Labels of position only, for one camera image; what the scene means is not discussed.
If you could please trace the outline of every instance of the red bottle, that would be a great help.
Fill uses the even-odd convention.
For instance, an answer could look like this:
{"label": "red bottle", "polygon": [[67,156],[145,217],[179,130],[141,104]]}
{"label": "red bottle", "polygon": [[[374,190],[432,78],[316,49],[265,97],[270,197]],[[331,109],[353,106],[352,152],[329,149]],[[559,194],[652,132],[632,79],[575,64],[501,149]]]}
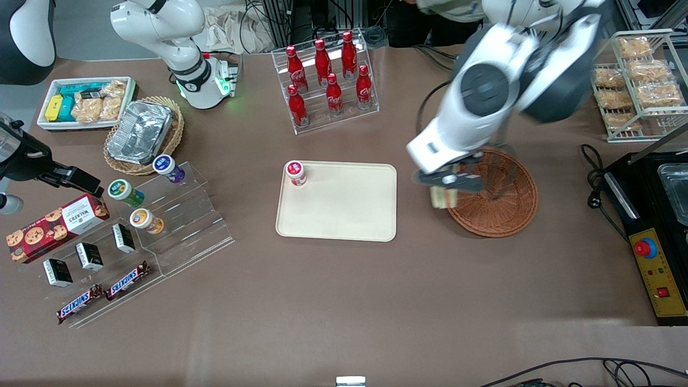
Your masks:
{"label": "red bottle", "polygon": [[307,127],[308,115],[305,112],[303,97],[299,95],[299,89],[295,85],[289,85],[287,92],[289,93],[289,110],[292,111],[294,124],[297,127]]}
{"label": "red bottle", "polygon": [[316,39],[315,41],[315,70],[318,72],[318,83],[321,87],[327,87],[327,75],[332,72],[330,56],[325,51],[325,41]]}
{"label": "red bottle", "polygon": [[299,89],[300,93],[308,91],[308,82],[305,79],[305,70],[301,59],[297,57],[297,49],[293,45],[287,46],[287,70],[292,77],[292,84]]}
{"label": "red bottle", "polygon": [[342,89],[337,84],[337,75],[333,72],[327,76],[327,106],[330,108],[330,116],[339,117],[344,113],[342,105]]}
{"label": "red bottle", "polygon": [[359,67],[360,74],[358,80],[356,81],[356,95],[358,97],[358,108],[361,110],[368,110],[373,105],[372,91],[373,83],[370,81],[370,75],[368,75],[368,66],[361,65]]}
{"label": "red bottle", "polygon": [[342,47],[342,72],[344,79],[351,81],[356,78],[356,48],[354,47],[354,34],[344,31],[344,47]]}

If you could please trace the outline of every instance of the brown tablecloth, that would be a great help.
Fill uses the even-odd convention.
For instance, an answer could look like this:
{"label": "brown tablecloth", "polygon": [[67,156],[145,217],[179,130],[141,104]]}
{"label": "brown tablecloth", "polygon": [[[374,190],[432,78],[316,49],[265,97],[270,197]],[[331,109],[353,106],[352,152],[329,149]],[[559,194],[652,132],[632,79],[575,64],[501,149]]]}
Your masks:
{"label": "brown tablecloth", "polygon": [[[685,369],[688,328],[654,326],[628,246],[585,205],[590,168],[579,145],[593,144],[606,163],[640,147],[604,143],[592,100],[551,125],[514,114],[509,141],[535,178],[539,209],[516,236],[479,238],[431,208],[428,189],[411,181],[416,168],[405,151],[423,96],[447,73],[411,49],[373,54],[380,112],[299,137],[269,55],[247,57],[237,96],[207,111],[189,107],[159,60],[61,61],[53,79],[132,76],[139,96],[170,96],[182,106],[186,127],[175,158],[209,179],[211,200],[237,241],[78,330],[56,325],[54,307],[38,296],[44,279],[19,272],[6,256],[3,385],[331,386],[337,375],[365,375],[369,386],[478,386],[587,355]],[[32,133],[62,163],[106,184],[122,177],[103,160],[106,132]],[[290,159],[393,165],[396,238],[278,236],[281,168]],[[77,195],[39,182],[12,183],[10,192],[26,208],[2,218],[5,234]],[[598,364],[538,375],[605,380]]]}

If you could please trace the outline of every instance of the yellow control panel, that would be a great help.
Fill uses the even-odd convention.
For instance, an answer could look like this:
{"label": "yellow control panel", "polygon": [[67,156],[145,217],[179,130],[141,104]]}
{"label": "yellow control panel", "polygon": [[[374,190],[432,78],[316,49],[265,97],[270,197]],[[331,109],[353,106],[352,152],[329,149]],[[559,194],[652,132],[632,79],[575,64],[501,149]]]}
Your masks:
{"label": "yellow control panel", "polygon": [[686,316],[678,287],[654,228],[628,237],[657,317]]}

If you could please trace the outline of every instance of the wicker basket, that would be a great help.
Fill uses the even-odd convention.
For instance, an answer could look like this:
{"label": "wicker basket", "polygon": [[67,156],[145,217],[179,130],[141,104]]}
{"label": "wicker basket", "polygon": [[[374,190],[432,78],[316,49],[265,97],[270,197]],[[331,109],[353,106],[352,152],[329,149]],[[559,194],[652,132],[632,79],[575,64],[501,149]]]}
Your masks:
{"label": "wicker basket", "polygon": [[451,217],[470,232],[500,238],[525,229],[537,210],[537,187],[528,170],[507,153],[484,149],[474,174],[484,176],[485,186],[476,194],[458,193]]}
{"label": "wicker basket", "polygon": [[[177,145],[179,145],[179,143],[182,141],[182,132],[184,131],[184,117],[182,117],[182,112],[180,111],[179,106],[175,101],[160,96],[146,97],[142,98],[140,101],[159,103],[172,109],[174,115],[172,126],[170,126],[164,141],[162,141],[162,146],[160,147],[161,154],[171,155]],[[119,123],[116,123],[115,126],[112,127],[112,130],[107,135],[107,139],[105,140],[106,145],[103,148],[103,153],[105,155],[105,161],[107,164],[112,167],[112,169],[127,175],[145,176],[152,174],[153,165],[127,163],[126,161],[115,160],[114,158],[110,157],[109,154],[107,154],[107,142],[110,141],[110,138],[112,138],[112,136],[115,134],[118,127]]]}

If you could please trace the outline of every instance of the aluminum foil container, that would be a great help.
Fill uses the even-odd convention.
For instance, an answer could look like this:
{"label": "aluminum foil container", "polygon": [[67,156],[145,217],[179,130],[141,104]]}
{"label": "aluminum foil container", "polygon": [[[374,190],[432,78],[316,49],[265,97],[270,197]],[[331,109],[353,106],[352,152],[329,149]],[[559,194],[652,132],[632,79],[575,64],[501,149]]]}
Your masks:
{"label": "aluminum foil container", "polygon": [[172,110],[157,103],[133,101],[127,106],[120,127],[107,142],[107,153],[115,160],[150,165],[172,126]]}

